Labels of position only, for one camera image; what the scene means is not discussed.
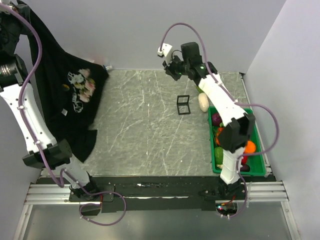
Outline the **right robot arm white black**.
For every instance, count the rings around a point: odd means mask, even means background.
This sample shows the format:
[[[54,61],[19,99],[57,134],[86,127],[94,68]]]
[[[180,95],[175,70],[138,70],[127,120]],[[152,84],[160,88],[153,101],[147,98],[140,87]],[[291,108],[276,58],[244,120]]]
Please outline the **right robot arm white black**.
[[[218,187],[218,193],[223,199],[230,199],[236,193],[234,183],[240,178],[241,156],[254,130],[254,115],[237,105],[222,83],[217,69],[205,55],[200,54],[196,42],[181,45],[182,58],[174,55],[173,47],[166,43],[160,45],[157,54],[164,58],[162,65],[167,75],[175,81],[181,76],[194,81],[219,113],[224,126],[217,136],[223,148],[220,178],[224,183]]]

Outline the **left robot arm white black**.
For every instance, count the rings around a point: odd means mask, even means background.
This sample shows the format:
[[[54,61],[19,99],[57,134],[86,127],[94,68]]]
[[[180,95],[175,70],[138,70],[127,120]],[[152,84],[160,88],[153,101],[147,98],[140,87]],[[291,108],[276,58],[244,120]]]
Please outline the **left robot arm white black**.
[[[72,150],[67,140],[57,141],[48,129],[37,106],[30,78],[41,63],[43,47],[35,28],[19,14],[13,5],[0,4],[0,12],[15,17],[33,34],[37,43],[37,58],[27,76],[23,76],[18,55],[2,49],[0,55],[0,96],[12,111],[25,140],[28,154],[24,164],[47,169],[60,187],[69,181],[70,191],[80,200],[93,201],[99,197],[99,188],[90,174],[72,161]]]

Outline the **black printed t-shirt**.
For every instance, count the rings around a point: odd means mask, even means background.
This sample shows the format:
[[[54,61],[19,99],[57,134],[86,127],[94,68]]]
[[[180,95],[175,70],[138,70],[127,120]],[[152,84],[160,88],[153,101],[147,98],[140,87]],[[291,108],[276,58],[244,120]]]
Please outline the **black printed t-shirt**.
[[[96,143],[98,132],[90,126],[109,74],[103,66],[63,50],[34,12],[25,18],[42,44],[35,80],[45,124],[57,141],[67,140],[73,155],[85,162]]]

